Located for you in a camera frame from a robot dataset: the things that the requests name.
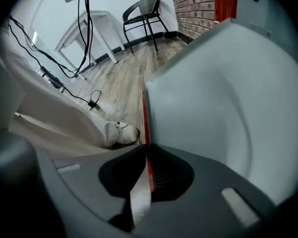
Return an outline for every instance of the wicker chair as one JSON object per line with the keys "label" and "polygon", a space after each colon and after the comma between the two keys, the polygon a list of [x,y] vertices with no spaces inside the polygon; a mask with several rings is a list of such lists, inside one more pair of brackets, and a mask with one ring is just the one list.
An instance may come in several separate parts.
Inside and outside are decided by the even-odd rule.
{"label": "wicker chair", "polygon": [[[156,51],[158,51],[158,48],[157,48],[157,44],[155,43],[155,39],[154,39],[153,32],[152,32],[150,24],[160,21],[162,23],[163,27],[165,28],[165,30],[167,32],[169,32],[168,29],[166,28],[165,24],[161,20],[160,14],[158,13],[159,5],[160,5],[160,0],[140,0],[139,2],[137,2],[134,5],[132,5],[131,7],[129,7],[124,12],[124,14],[123,14],[124,34],[125,34],[125,37],[127,39],[127,42],[129,44],[129,47],[130,47],[132,53],[134,53],[134,51],[133,51],[133,48],[131,47],[131,44],[128,40],[128,37],[127,37],[127,34],[126,34],[127,31],[129,31],[131,29],[134,29],[134,28],[137,28],[137,27],[140,27],[140,26],[144,26],[145,32],[146,32],[146,38],[147,38],[147,41],[149,41],[148,34],[147,34],[147,29],[146,29],[146,25],[148,25],[151,37],[153,39],[154,48],[155,48]],[[141,15],[137,16],[137,17],[134,17],[134,18],[131,18],[131,19],[128,19],[128,16],[130,15],[130,13],[132,13],[137,7],[139,7],[139,9],[140,9]],[[150,18],[155,18],[155,17],[157,17],[159,20],[154,21],[154,22],[149,22]],[[139,26],[136,26],[136,27],[133,27],[133,28],[130,28],[130,29],[126,30],[126,28],[125,28],[126,25],[130,25],[130,24],[133,24],[133,23],[141,22],[141,21],[143,22],[143,25],[139,25]]]}

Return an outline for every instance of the laminate flooring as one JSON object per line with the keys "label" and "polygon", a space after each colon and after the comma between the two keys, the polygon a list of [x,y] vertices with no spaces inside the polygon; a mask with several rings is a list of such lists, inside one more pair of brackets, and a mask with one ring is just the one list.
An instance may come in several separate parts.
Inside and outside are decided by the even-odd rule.
{"label": "laminate flooring", "polygon": [[[138,128],[138,144],[145,144],[142,85],[186,46],[179,38],[159,38],[156,43],[158,53],[152,41],[141,43],[133,46],[133,54],[129,48],[117,53],[117,64],[107,58],[84,73],[86,80],[78,78],[67,87],[74,95],[86,100],[90,99],[92,91],[101,90],[99,109],[94,108],[91,112],[106,120],[123,121]],[[90,109],[86,102],[66,91],[64,94],[84,109]],[[98,95],[99,92],[94,92],[92,99],[96,101]]]}

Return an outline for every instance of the electrical cord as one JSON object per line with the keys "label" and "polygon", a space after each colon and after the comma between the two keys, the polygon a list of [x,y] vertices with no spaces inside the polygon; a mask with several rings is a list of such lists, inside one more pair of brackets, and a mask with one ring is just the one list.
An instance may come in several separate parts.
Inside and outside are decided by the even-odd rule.
{"label": "electrical cord", "polygon": [[55,63],[59,66],[59,68],[61,69],[61,71],[65,74],[66,77],[68,77],[68,78],[74,78],[74,76],[73,76],[73,77],[69,77],[69,76],[63,71],[62,67],[65,68],[65,69],[67,69],[69,72],[73,72],[73,71],[75,71],[75,70],[73,70],[73,71],[69,70],[69,69],[68,69],[67,67],[65,67],[64,65],[58,63],[58,62],[57,62],[53,57],[51,57],[49,54],[47,54],[47,53],[45,53],[44,51],[38,49],[38,48],[34,45],[34,43],[32,43],[32,41],[31,41],[30,37],[27,35],[27,33],[24,31],[24,27],[23,27],[23,25],[20,24],[17,20],[15,20],[12,16],[10,16],[10,19],[16,24],[17,27],[19,27],[19,28],[21,29],[21,31],[22,31],[23,34],[24,34],[25,39],[28,40],[28,41],[31,43],[32,47],[33,47],[35,50],[33,50],[32,47],[30,47],[29,44],[28,44],[28,42],[26,41],[28,47],[29,47],[32,51],[38,51],[38,52],[42,53],[42,54],[45,55],[48,59],[50,59],[51,61],[55,62]]}
{"label": "electrical cord", "polygon": [[88,65],[88,67],[90,67],[90,51],[91,51],[91,44],[93,41],[94,28],[93,28],[93,21],[91,20],[91,17],[90,17],[90,12],[87,13],[87,16],[88,16],[88,20],[90,21],[90,24],[91,24],[91,39],[90,39],[90,45],[89,45],[89,65]]}
{"label": "electrical cord", "polygon": [[74,94],[72,94],[66,87],[64,87],[64,89],[67,90],[74,98],[81,99],[82,101],[85,101],[87,104],[89,104],[89,102],[87,100],[84,100],[83,98],[75,96]]}
{"label": "electrical cord", "polygon": [[[43,66],[41,65],[41,63],[39,62],[39,60],[36,58],[36,57],[34,57],[20,42],[19,42],[19,39],[17,38],[17,36],[15,35],[15,33],[13,32],[13,30],[12,30],[12,27],[11,27],[11,25],[9,24],[9,28],[10,28],[10,31],[11,31],[11,33],[12,33],[12,35],[15,37],[15,39],[16,39],[16,41],[18,42],[18,44],[23,48],[23,49],[25,49],[26,51],[27,51],[27,53],[32,57],[32,58],[34,58],[36,61],[37,61],[37,63],[40,65],[40,68],[43,68]],[[72,95],[74,98],[77,98],[77,99],[80,99],[80,100],[83,100],[83,101],[85,101],[87,104],[89,104],[89,102],[87,101],[87,100],[85,100],[85,99],[83,99],[83,98],[81,98],[81,97],[78,97],[78,96],[75,96],[74,94],[72,94],[70,91],[69,91],[69,89],[67,89],[65,86],[64,86],[64,84],[60,81],[60,80],[58,80],[58,82],[64,87],[64,90],[66,90],[66,91],[68,91],[69,92],[69,94],[70,95]],[[100,94],[99,94],[99,97],[98,97],[98,99],[97,99],[97,101],[96,101],[96,103],[98,102],[98,100],[99,100],[99,98],[100,98],[100,95],[102,94],[102,92],[100,91],[100,90],[95,90],[95,91],[93,91],[91,94],[90,94],[90,96],[94,93],[94,92],[96,92],[96,91],[99,91],[100,92]]]}
{"label": "electrical cord", "polygon": [[[90,18],[90,11],[89,11],[89,0],[85,0],[85,8],[86,8],[86,11],[87,11],[87,16],[88,16],[88,23],[87,23],[87,44],[85,44],[85,50],[84,50],[84,57],[83,57],[83,60],[79,66],[78,69],[75,69],[75,70],[69,70],[67,67],[65,67],[64,65],[58,63],[55,59],[53,59],[50,55],[48,55],[47,53],[45,53],[44,51],[38,49],[34,43],[32,43],[30,37],[26,34],[25,30],[24,30],[24,27],[21,23],[19,23],[17,20],[15,20],[12,16],[10,16],[10,19],[16,24],[16,26],[18,26],[23,34],[25,35],[25,37],[29,40],[29,42],[31,43],[31,45],[36,49],[36,51],[44,54],[48,59],[50,59],[51,61],[55,62],[59,68],[61,69],[61,71],[64,73],[64,75],[68,78],[74,78],[76,77],[78,74],[79,74],[79,71],[82,67],[82,65],[85,63],[86,61],[86,55],[87,55],[87,52],[88,52],[88,48],[91,46],[91,42],[89,41],[90,39],[90,23],[91,23],[91,18]],[[82,33],[81,33],[81,29],[80,29],[80,25],[78,24],[78,27],[79,27],[79,31],[80,31],[80,34],[82,36]],[[90,66],[90,49],[89,49],[89,66]],[[73,76],[68,76],[67,73],[65,73],[65,71],[62,69],[65,68],[66,70],[68,70],[69,72],[74,72],[76,71],[76,73],[74,73]]]}
{"label": "electrical cord", "polygon": [[81,33],[81,28],[80,28],[80,23],[79,23],[79,0],[77,2],[77,24],[78,24],[78,29],[79,29],[81,39],[83,40],[83,42],[85,44],[85,48],[86,48],[86,42],[85,42],[85,39],[83,37],[83,34]]}
{"label": "electrical cord", "polygon": [[[93,41],[93,22],[92,22],[91,17],[90,17],[90,12],[88,12],[87,10],[86,10],[86,12],[87,12],[87,18],[88,18],[88,20],[90,22],[90,25],[91,25],[91,39],[90,39],[89,54],[88,54],[88,57],[89,57],[88,67],[90,67],[90,51],[91,51],[91,44],[92,44],[92,41]],[[85,39],[83,37],[83,34],[81,32],[80,23],[79,23],[79,0],[77,2],[77,23],[78,23],[79,34],[80,34],[80,36],[81,36],[81,38],[84,42],[85,48],[86,48],[87,44],[86,44]]]}
{"label": "electrical cord", "polygon": [[98,96],[98,98],[97,98],[97,101],[95,101],[95,103],[97,103],[98,100],[99,100],[99,98],[100,98],[100,96],[103,94],[103,92],[100,91],[100,90],[95,90],[95,91],[93,91],[93,92],[90,94],[90,99],[92,99],[91,96],[92,96],[92,94],[93,94],[94,92],[99,92],[99,96]]}

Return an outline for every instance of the red strip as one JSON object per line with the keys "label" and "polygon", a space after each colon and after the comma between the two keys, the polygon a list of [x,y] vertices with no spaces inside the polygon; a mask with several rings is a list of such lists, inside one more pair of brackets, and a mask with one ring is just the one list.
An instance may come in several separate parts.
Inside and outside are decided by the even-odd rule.
{"label": "red strip", "polygon": [[151,167],[150,159],[147,159],[147,165],[148,165],[148,173],[149,173],[150,192],[153,193],[154,185],[153,185],[153,174],[152,174],[152,167]]}
{"label": "red strip", "polygon": [[236,18],[237,0],[224,0],[225,18]]}
{"label": "red strip", "polygon": [[147,117],[146,98],[145,98],[145,84],[143,84],[143,108],[144,108],[145,140],[146,140],[146,145],[150,146],[148,117]]}
{"label": "red strip", "polygon": [[215,20],[218,22],[222,22],[226,19],[226,11],[224,6],[224,0],[214,0],[215,5]]}

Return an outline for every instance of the table leg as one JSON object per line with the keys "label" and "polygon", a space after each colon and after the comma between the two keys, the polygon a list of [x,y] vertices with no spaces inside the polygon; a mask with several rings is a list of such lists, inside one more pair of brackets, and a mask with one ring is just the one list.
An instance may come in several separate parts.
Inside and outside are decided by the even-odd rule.
{"label": "table leg", "polygon": [[[85,52],[85,47],[78,41],[78,39],[76,39],[75,41],[80,46],[80,48],[83,50],[83,52]],[[90,60],[94,63],[94,65],[97,64],[97,62],[92,54],[90,54]]]}
{"label": "table leg", "polygon": [[108,45],[108,43],[104,40],[104,38],[97,31],[97,29],[95,27],[95,21],[93,19],[92,19],[92,21],[93,21],[93,32],[94,32],[95,37],[98,39],[99,43],[104,48],[104,50],[106,51],[106,53],[109,55],[109,57],[113,61],[113,63],[118,63],[118,61],[115,58],[114,53],[112,52],[112,50],[110,49],[110,47]]}
{"label": "table leg", "polygon": [[110,24],[113,26],[113,29],[114,29],[114,32],[116,33],[117,35],[117,38],[119,39],[119,42],[120,42],[120,47],[121,47],[121,50],[125,50],[125,46],[124,46],[124,42],[123,42],[123,39],[121,38],[118,30],[117,30],[117,27],[115,26],[114,22],[113,22],[113,19],[112,19],[112,15],[110,13],[106,13],[107,14],[107,17],[109,19],[109,22]]}
{"label": "table leg", "polygon": [[[61,50],[58,50],[59,54],[64,58],[65,61],[67,61],[72,67],[73,69],[77,69],[75,67],[75,65],[64,55],[64,53]],[[86,78],[83,77],[82,75],[78,75],[81,79],[85,80]]]}

